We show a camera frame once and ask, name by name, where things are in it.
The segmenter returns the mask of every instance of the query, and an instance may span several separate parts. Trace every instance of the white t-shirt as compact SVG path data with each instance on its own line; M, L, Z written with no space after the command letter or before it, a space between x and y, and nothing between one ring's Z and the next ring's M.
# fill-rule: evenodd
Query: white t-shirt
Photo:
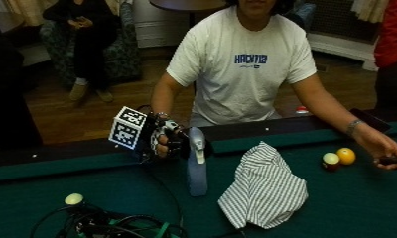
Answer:
M315 67L295 23L275 15L263 30L249 31L233 6L189 30L166 72L182 86L196 81L193 113L230 124L267 119L282 82L303 80Z

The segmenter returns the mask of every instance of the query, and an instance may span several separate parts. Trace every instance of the seated person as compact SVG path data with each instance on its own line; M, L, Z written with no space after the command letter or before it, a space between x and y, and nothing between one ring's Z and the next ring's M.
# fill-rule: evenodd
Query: seated person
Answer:
M378 163L380 157L397 156L395 141L362 123L321 85L305 31L278 14L294 0L227 3L230 7L202 20L182 39L152 91L157 118L168 118L176 95L193 82L197 91L189 126L279 118L274 100L286 82L309 112L354 138L376 167L397 169L397 164ZM150 141L154 154L166 157L168 138L154 133Z
M89 86L104 102L112 102L104 73L102 49L116 39L116 16L104 0L59 0L43 17L67 24L76 32L76 83L69 95L73 101L84 98Z

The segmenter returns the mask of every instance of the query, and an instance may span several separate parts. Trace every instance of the green felt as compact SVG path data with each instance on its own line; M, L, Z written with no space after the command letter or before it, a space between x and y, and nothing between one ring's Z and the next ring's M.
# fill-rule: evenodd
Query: green felt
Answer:
M397 122L391 122L388 134L397 134ZM261 141L273 147L295 146L311 143L326 143L346 140L347 137L330 129L321 129L299 133L263 135L251 138L231 139L211 142L213 151L217 154L247 151Z
M390 133L397 140L397 124L392 126ZM247 225L247 237L397 237L397 171L375 169L366 152L348 140L274 147L293 174L305 179L309 197L290 220L274 229ZM322 169L319 159L323 153L334 152L339 147L355 151L356 161L330 173ZM186 163L182 160L153 164L145 170L125 166L132 163L128 155L112 154L44 163L40 166L44 171L35 177L28 165L9 167L12 170L1 167L1 178L5 174L12 178L17 168L28 167L24 170L29 174L28 178L0 182L0 237L28 237L35 222L64 205L65 197L73 192L106 210L154 215L160 220L176 223L176 203L160 182L177 199L189 237L225 234L233 231L233 226L217 199L234 181L242 155L213 155L208 158L209 190L202 197L188 194ZM45 171L55 171L53 168L73 168L77 172L68 173L60 169L55 177L41 175ZM55 237L64 218L63 213L48 219L36 237Z

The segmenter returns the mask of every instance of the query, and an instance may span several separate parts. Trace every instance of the blue spray bottle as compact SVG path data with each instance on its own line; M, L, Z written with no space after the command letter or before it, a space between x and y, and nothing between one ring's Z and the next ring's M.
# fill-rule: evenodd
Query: blue spray bottle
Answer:
M208 173L206 160L204 155L205 137L197 127L190 127L189 138L189 157L188 157L188 189L192 196L202 196L208 192Z

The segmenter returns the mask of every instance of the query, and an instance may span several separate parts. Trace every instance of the striped cloth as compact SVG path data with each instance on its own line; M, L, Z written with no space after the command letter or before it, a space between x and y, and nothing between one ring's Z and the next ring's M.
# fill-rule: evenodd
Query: striped cloth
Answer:
M277 150L261 142L243 155L235 181L218 204L237 229L247 222L270 229L289 220L306 198L305 180L291 174Z

